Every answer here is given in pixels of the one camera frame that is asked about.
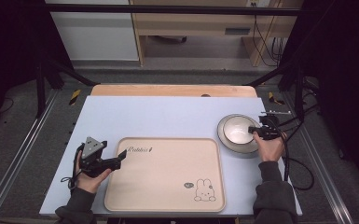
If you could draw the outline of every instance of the gray floor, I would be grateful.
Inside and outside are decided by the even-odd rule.
[[[149,39],[144,67],[129,63],[110,63],[105,66],[96,69],[92,63],[81,63],[78,64],[77,71],[102,83],[241,85],[273,69],[263,64],[257,68],[250,66],[242,42],[238,38],[222,37],[193,37],[184,44]],[[67,75],[62,75],[62,78],[65,80],[65,86],[59,91],[44,127],[0,208],[0,218],[50,219],[38,215],[45,197],[44,193],[60,163],[85,98],[91,90]],[[269,92],[273,92],[276,99],[283,99],[276,87],[278,80],[276,77],[257,87],[256,91],[263,99],[267,110],[287,111],[287,105],[278,105],[268,100]],[[77,89],[81,89],[79,98],[75,105],[69,105],[72,93]],[[14,104],[10,107],[11,101],[7,100],[2,110],[9,110],[0,114],[0,180],[35,121],[35,82],[31,81],[13,88],[7,92],[7,98],[12,99]],[[312,96],[307,96],[304,100],[307,102],[305,107],[317,103]],[[304,126],[354,223],[359,223],[359,172],[352,162],[339,158],[337,146],[324,124],[323,116],[317,112],[316,109],[307,115]],[[279,116],[279,119],[285,121],[289,118]],[[313,170],[300,134],[296,133],[290,140],[289,148],[292,158],[304,162]],[[310,183],[307,172],[293,162],[290,176],[295,185],[307,186]],[[300,217],[301,223],[337,223],[318,179],[315,180],[312,189],[299,191],[297,197],[304,213]],[[241,223],[251,222],[251,217],[241,220]]]

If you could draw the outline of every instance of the gray carpet floor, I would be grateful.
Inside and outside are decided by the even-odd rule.
[[[216,68],[209,70],[161,70],[153,66],[144,69],[95,70],[83,68],[79,73],[84,77],[102,83],[160,83],[160,84],[228,84],[241,85],[264,75],[268,69],[256,69],[252,72]],[[29,152],[19,175],[15,179],[6,199],[0,208],[0,218],[35,218],[51,220],[41,217],[39,209],[44,201],[45,193],[55,175],[61,161],[66,143],[71,137],[71,131],[76,125],[77,117],[82,105],[90,94],[91,87],[75,81],[67,75],[62,75],[65,86],[59,91],[56,102],[40,134]],[[283,95],[278,91],[276,80],[272,79],[266,85],[256,88],[262,98],[266,110],[288,111],[287,105],[278,105],[269,101],[269,92],[273,92],[278,100]],[[81,93],[74,105],[69,105],[74,90]],[[15,157],[26,134],[35,121],[36,87],[30,81],[7,92],[7,100],[0,113],[0,180]],[[305,107],[316,104],[310,95],[304,101]],[[359,172],[351,161],[342,160],[338,155],[338,148],[332,134],[324,124],[323,115],[318,108],[311,111],[305,118],[304,127],[309,132],[313,144],[321,155],[324,165],[331,174],[338,191],[345,202],[355,223],[359,223]],[[290,119],[279,116],[281,122]],[[295,133],[289,142],[291,157],[304,162],[308,167],[311,163],[305,150],[304,140]],[[293,183],[305,187],[310,183],[310,176],[303,167],[291,163],[290,176]],[[299,218],[301,223],[337,223],[336,217],[326,199],[324,190],[317,177],[310,190],[302,190],[297,197],[304,215]],[[241,223],[252,223],[252,217],[241,219]]]

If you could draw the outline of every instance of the white cabinet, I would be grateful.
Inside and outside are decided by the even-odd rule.
[[[127,5],[128,0],[46,0],[48,4]],[[130,13],[51,12],[72,61],[138,61]]]

